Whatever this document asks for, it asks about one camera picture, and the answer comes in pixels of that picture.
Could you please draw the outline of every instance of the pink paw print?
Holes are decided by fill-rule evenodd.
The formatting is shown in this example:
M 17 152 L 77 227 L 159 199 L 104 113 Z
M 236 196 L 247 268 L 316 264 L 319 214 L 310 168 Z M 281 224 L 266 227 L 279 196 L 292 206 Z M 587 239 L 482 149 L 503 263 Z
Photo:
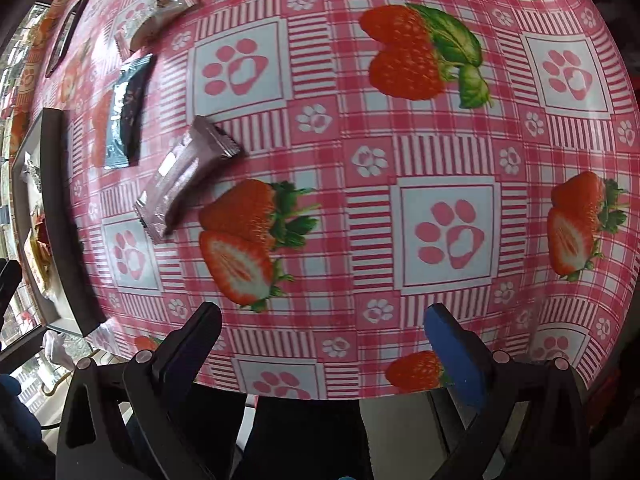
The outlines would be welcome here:
M 216 51 L 219 62 L 209 63 L 202 69 L 202 75 L 212 80 L 205 85 L 204 91 L 209 95 L 219 95 L 229 86 L 234 94 L 246 95 L 269 64 L 264 56 L 250 56 L 257 49 L 257 43 L 247 38 L 238 41 L 235 48 L 221 46 Z
M 129 230 L 118 233 L 115 241 L 113 256 L 116 257 L 118 270 L 121 274 L 129 274 L 134 280 L 139 280 L 145 268 L 145 255 L 136 249 L 133 233 Z
M 280 372 L 278 375 L 271 372 L 262 372 L 260 374 L 262 381 L 254 381 L 254 388 L 262 394 L 273 394 L 276 397 L 284 397 L 289 392 L 293 392 L 298 399 L 309 400 L 311 394 L 302 388 L 299 388 L 300 381 L 298 378 L 288 372 Z
M 551 61 L 545 61 L 542 68 L 551 76 L 548 80 L 551 88 L 558 93 L 569 90 L 578 101 L 587 97 L 593 83 L 593 75 L 578 68 L 582 64 L 580 58 L 570 50 L 565 50 L 562 54 L 557 50 L 550 50 L 548 56 Z
M 534 359 L 543 360 L 564 357 L 570 361 L 569 356 L 564 352 L 569 348 L 569 340 L 565 336 L 560 336 L 559 338 L 549 336 L 545 338 L 542 345 L 531 354 Z
M 449 263 L 454 269 L 463 269 L 478 252 L 484 242 L 484 232 L 472 224 L 476 221 L 476 210 L 467 200 L 458 200 L 452 209 L 446 202 L 438 202 L 431 207 L 431 213 L 438 225 L 422 222 L 415 227 L 415 235 L 423 242 L 434 244 L 444 234 Z M 449 227 L 458 218 L 463 224 Z M 418 257 L 426 264 L 437 265 L 444 261 L 445 253 L 440 247 L 429 245 L 418 250 Z

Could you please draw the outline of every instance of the floor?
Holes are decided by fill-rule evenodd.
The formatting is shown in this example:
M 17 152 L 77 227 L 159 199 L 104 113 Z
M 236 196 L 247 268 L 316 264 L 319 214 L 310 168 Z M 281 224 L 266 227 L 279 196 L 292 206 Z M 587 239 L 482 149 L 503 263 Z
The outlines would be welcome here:
M 376 480 L 426 480 L 445 451 L 426 394 L 360 401 Z

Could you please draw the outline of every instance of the blue cloth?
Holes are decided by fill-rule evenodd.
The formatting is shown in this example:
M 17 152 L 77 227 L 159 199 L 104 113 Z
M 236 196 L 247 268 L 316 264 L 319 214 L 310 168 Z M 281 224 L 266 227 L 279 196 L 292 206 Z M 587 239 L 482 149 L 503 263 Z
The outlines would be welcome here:
M 30 444 L 37 444 L 42 440 L 42 430 L 38 419 L 18 399 L 18 395 L 22 392 L 20 383 L 11 375 L 0 374 L 0 386 L 4 386 L 6 392 L 12 396 L 9 409 L 13 420 L 10 422 Z

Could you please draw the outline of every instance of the purple snack wrapper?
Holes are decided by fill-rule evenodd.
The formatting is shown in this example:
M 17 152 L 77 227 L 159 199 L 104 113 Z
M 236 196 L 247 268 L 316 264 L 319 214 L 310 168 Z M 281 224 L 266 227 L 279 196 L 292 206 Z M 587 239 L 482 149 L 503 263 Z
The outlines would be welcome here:
M 134 208 L 153 243 L 171 231 L 189 188 L 242 149 L 204 117 L 197 116 L 180 143 L 146 184 Z

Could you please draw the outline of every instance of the black snack package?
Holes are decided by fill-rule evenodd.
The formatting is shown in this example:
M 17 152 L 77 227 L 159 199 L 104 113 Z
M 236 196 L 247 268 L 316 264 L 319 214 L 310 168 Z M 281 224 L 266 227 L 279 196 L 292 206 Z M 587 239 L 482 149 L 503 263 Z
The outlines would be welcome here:
M 144 91 L 151 75 L 155 56 L 147 54 L 127 61 L 113 86 L 110 115 L 107 121 L 106 149 L 103 167 L 107 170 L 126 168 L 138 155 L 140 121 Z

